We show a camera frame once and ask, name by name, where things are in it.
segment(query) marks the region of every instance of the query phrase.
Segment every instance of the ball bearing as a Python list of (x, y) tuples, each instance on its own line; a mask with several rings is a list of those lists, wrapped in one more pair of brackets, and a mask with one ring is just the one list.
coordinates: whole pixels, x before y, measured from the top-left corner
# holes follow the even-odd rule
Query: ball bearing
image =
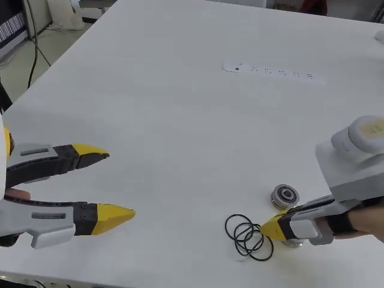
[(271, 194), (271, 202), (279, 210), (295, 207), (299, 200), (299, 193), (286, 184), (276, 186)]

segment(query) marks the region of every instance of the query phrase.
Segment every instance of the floor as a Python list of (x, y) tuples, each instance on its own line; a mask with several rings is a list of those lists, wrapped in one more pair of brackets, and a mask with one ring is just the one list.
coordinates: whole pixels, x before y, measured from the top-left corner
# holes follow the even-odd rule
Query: floor
[[(48, 61), (53, 64), (60, 56), (72, 46), (90, 27), (90, 24), (86, 24), (86, 28), (82, 31), (76, 32), (57, 32), (52, 30), (45, 30), (39, 35), (38, 43), (41, 51), (45, 54)], [(32, 63), (34, 60), (34, 45), (29, 41), (17, 46), (6, 57), (0, 59), (0, 77), (1, 81), (7, 90), (10, 98), (15, 102), (27, 89), (28, 78), (31, 72)], [(37, 66), (34, 72), (33, 81), (36, 81), (41, 75), (43, 75), (49, 66), (39, 54)], [(16, 282), (24, 283), (28, 285), (35, 285), (38, 288), (44, 288), (38, 286), (33, 280), (13, 279)], [(52, 284), (50, 281), (42, 281), (46, 288), (67, 288), (66, 283)], [(70, 283), (71, 288), (89, 288), (89, 285), (73, 284)]]

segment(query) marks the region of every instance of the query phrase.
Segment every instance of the gray gripper part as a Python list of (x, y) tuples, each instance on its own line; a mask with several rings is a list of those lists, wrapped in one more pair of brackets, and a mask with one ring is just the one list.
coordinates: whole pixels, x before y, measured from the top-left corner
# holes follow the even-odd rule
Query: gray gripper part
[[(7, 160), (7, 168), (11, 168), (23, 162), (38, 160), (41, 158), (57, 157), (58, 154), (52, 146), (48, 144), (19, 144), (16, 145), (12, 151), (11, 156)], [(26, 183), (43, 181), (49, 177), (35, 179)]]
[(45, 207), (0, 201), (0, 236), (28, 233), (32, 247), (43, 248), (69, 241), (76, 231), (73, 207)]
[(340, 215), (361, 204), (361, 201), (358, 200), (347, 200), (343, 202), (332, 200), (334, 200), (333, 196), (328, 195), (307, 202), (302, 208), (305, 208), (306, 206), (313, 206), (314, 208), (306, 211), (299, 211), (291, 218), (291, 222), (299, 220), (310, 220), (312, 222), (318, 234), (316, 238), (309, 239), (313, 245), (330, 244), (334, 240), (332, 230), (327, 225), (323, 225), (323, 222), (317, 221), (319, 218), (330, 215)]

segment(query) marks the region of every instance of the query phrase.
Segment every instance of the black cable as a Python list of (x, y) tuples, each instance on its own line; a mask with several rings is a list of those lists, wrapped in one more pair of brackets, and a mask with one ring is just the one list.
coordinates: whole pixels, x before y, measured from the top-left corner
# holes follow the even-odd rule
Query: black cable
[(35, 16), (34, 16), (34, 12), (32, 10), (32, 6), (31, 6), (31, 3), (29, 0), (26, 0), (26, 3), (28, 5), (28, 8), (29, 8), (29, 12), (31, 14), (31, 19), (32, 19), (32, 24), (33, 24), (33, 27), (34, 27), (34, 32), (35, 32), (35, 39), (36, 39), (36, 45), (35, 45), (35, 59), (34, 59), (34, 63), (32, 65), (32, 68), (31, 68), (31, 73), (29, 74), (29, 80), (28, 80), (28, 89), (29, 87), (31, 87), (31, 82), (32, 82), (32, 77), (34, 75), (34, 71), (35, 71), (35, 68), (36, 68), (36, 63), (37, 63), (37, 57), (38, 57), (38, 49), (37, 49), (37, 31), (36, 31), (36, 22), (35, 22)]
[(31, 41), (32, 43), (37, 47), (37, 50), (40, 52), (40, 54), (42, 55), (42, 57), (44, 58), (44, 60), (47, 62), (48, 66), (51, 67), (52, 64), (48, 61), (48, 59), (46, 58), (46, 56), (44, 55), (43, 51), (41, 51), (41, 49), (39, 48), (39, 46), (37, 45), (37, 43), (31, 38)]
[[(231, 235), (228, 231), (228, 221), (230, 219), (232, 219), (233, 217), (241, 217), (241, 218), (245, 219), (247, 222), (241, 222), (240, 224), (238, 224), (235, 227), (235, 229), (233, 230), (233, 235)], [(233, 242), (235, 243), (235, 248), (241, 256), (244, 256), (244, 257), (249, 256), (256, 261), (261, 261), (261, 262), (267, 261), (268, 259), (270, 259), (272, 257), (272, 255), (274, 253), (274, 244), (273, 244), (272, 240), (270, 239), (270, 237), (262, 235), (260, 232), (260, 225), (256, 224), (256, 223), (252, 223), (252, 221), (247, 216), (244, 216), (242, 214), (233, 214), (233, 215), (229, 216), (227, 218), (225, 224), (224, 224), (224, 228), (225, 228), (225, 231), (226, 231), (228, 237), (231, 240), (233, 240)], [(252, 239), (252, 237), (255, 234), (259, 234), (260, 239), (252, 247), (248, 247), (247, 243), (249, 242), (249, 240)], [(269, 240), (269, 242), (271, 243), (271, 253), (266, 258), (257, 258), (253, 254), (255, 252), (257, 252), (258, 250), (260, 250), (260, 248), (264, 244), (265, 238), (267, 238)]]
[(42, 282), (40, 281), (37, 281), (37, 280), (34, 280), (37, 284), (41, 285), (43, 288), (47, 288)]
[(33, 37), (31, 37), (31, 41), (32, 41), (32, 42), (34, 43), (34, 45), (35, 45), (35, 58), (34, 58), (34, 63), (33, 63), (33, 65), (32, 65), (31, 73), (29, 74), (29, 79), (28, 79), (28, 89), (29, 89), (29, 87), (31, 87), (32, 77), (33, 77), (33, 75), (34, 75), (34, 71), (35, 71), (36, 64), (37, 64), (38, 51), (40, 51), (41, 55), (42, 55), (43, 58), (47, 61), (48, 65), (51, 66), (51, 64), (48, 62), (47, 58), (44, 56), (44, 54), (42, 53), (42, 51), (41, 51), (40, 48), (38, 47), (38, 37), (37, 37), (36, 21), (35, 21), (34, 12), (33, 12), (33, 9), (32, 9), (31, 2), (30, 2), (29, 0), (26, 0), (26, 3), (27, 3), (27, 5), (28, 5), (29, 12), (30, 12), (30, 14), (31, 14), (32, 25), (33, 25), (33, 27), (34, 27), (34, 33), (35, 33), (35, 40), (33, 39)]

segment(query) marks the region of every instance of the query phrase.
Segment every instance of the metal washer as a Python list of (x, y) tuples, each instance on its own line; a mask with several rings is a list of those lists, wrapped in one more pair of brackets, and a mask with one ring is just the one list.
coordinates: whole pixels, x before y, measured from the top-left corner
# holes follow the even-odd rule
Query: metal washer
[(295, 207), (299, 201), (299, 193), (286, 184), (276, 186), (271, 194), (271, 202), (279, 210)]
[(290, 239), (282, 241), (281, 243), (283, 243), (285, 246), (288, 246), (289, 248), (299, 248), (303, 245), (304, 242), (304, 239)]

